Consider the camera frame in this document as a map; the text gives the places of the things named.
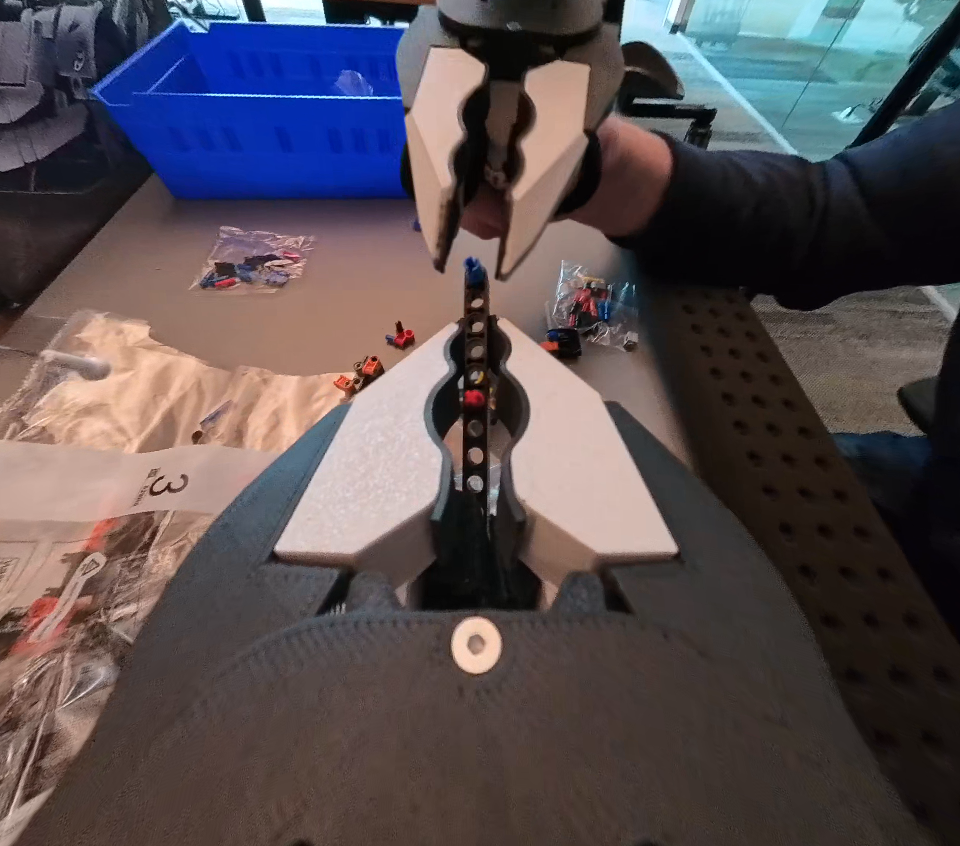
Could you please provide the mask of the multicoloured lego assembly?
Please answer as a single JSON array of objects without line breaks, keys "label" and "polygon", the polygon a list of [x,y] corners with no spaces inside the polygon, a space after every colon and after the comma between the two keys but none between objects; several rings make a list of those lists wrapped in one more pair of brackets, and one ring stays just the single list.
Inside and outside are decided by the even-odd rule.
[{"label": "multicoloured lego assembly", "polygon": [[379,357],[366,356],[354,363],[351,373],[341,373],[333,380],[334,388],[345,398],[350,399],[365,390],[385,372]]}]

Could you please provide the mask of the small bag red lego parts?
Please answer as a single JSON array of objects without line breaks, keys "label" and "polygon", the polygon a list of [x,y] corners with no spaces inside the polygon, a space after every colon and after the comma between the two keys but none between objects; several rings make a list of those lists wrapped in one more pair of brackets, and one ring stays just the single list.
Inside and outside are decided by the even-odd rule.
[{"label": "small bag red lego parts", "polygon": [[641,291],[636,281],[595,276],[577,261],[564,259],[554,297],[548,300],[546,337],[633,352],[641,343]]}]

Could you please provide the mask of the blue plastic bin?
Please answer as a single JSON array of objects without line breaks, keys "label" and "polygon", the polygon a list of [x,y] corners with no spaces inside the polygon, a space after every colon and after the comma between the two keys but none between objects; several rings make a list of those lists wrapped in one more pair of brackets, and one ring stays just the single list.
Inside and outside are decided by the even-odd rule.
[{"label": "blue plastic bin", "polygon": [[91,94],[179,199],[404,200],[403,33],[179,20]]}]

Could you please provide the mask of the person's leg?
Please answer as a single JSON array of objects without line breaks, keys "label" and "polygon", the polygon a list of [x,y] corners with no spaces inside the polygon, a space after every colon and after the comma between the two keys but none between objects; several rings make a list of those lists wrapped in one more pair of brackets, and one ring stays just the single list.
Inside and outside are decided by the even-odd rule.
[{"label": "person's leg", "polygon": [[957,572],[958,435],[836,433],[833,441],[904,549]]}]

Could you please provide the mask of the black lego beam with pins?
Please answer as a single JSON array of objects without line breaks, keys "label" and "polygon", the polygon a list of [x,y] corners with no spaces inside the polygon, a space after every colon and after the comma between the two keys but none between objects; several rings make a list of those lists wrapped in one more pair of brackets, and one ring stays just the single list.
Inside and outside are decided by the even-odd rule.
[{"label": "black lego beam with pins", "polygon": [[463,262],[461,320],[462,370],[459,400],[462,420],[462,502],[471,521],[490,522],[489,427],[492,415],[490,284],[480,259]]}]

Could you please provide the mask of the person's right hand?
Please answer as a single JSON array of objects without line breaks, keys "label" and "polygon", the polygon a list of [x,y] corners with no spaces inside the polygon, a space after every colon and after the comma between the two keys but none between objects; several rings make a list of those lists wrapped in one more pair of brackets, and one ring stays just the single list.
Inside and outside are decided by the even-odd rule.
[{"label": "person's right hand", "polygon": [[674,169],[671,146],[659,134],[616,116],[603,122],[596,137],[599,179],[591,195],[561,217],[611,240],[638,235],[665,198]]}]

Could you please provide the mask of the black perforated panel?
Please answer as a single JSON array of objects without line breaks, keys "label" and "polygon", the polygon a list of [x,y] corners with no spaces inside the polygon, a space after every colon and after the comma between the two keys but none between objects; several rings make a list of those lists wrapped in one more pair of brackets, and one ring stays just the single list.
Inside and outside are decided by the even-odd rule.
[{"label": "black perforated panel", "polygon": [[643,312],[694,467],[774,564],[913,816],[959,838],[958,641],[750,303],[647,284]]}]

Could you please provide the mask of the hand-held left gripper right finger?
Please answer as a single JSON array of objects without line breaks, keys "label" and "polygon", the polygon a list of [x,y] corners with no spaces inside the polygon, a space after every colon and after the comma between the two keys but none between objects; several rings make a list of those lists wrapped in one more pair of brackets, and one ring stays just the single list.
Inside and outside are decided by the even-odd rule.
[{"label": "hand-held left gripper right finger", "polygon": [[517,557],[555,595],[573,573],[674,561],[677,540],[603,398],[508,320],[497,418],[499,495],[518,512]]}]

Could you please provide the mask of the small bag blue lego parts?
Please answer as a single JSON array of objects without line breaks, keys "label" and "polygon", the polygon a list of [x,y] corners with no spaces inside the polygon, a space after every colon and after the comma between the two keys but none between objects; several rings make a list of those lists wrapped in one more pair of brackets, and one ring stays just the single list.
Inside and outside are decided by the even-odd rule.
[{"label": "small bag blue lego parts", "polygon": [[190,287],[211,294],[282,292],[303,276],[315,245],[313,235],[221,226]]}]

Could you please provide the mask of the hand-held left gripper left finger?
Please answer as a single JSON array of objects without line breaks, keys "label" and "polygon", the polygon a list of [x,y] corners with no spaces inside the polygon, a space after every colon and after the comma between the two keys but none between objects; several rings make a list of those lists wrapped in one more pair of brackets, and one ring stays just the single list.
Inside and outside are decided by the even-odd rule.
[{"label": "hand-held left gripper left finger", "polygon": [[444,326],[346,408],[275,543],[278,561],[377,573],[402,605],[418,602],[437,558],[431,516],[453,477],[458,330]]}]

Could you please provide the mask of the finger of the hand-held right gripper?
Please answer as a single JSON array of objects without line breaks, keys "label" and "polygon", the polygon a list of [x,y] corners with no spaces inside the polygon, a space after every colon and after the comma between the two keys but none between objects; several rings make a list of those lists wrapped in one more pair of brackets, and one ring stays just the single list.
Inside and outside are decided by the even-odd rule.
[{"label": "finger of the hand-held right gripper", "polygon": [[487,66],[464,50],[431,47],[405,124],[417,218],[439,273],[483,178],[489,110]]},{"label": "finger of the hand-held right gripper", "polygon": [[523,76],[503,157],[507,225],[498,280],[517,271],[579,176],[589,146],[590,84],[590,67],[569,60],[554,60]]}]

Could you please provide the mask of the clear bag with white strip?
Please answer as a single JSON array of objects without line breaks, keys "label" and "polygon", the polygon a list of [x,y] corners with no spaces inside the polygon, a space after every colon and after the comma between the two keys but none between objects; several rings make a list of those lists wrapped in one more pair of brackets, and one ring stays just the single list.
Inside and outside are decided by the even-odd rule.
[{"label": "clear bag with white strip", "polygon": [[2,844],[90,736],[186,555],[277,457],[2,443]]}]

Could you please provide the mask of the dark lego set box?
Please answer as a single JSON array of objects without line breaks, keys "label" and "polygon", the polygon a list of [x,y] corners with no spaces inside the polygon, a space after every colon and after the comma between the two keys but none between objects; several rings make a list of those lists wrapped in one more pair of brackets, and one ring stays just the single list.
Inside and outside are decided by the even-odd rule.
[{"label": "dark lego set box", "polygon": [[1,0],[1,298],[43,291],[149,178],[93,95],[164,31],[164,0]]}]

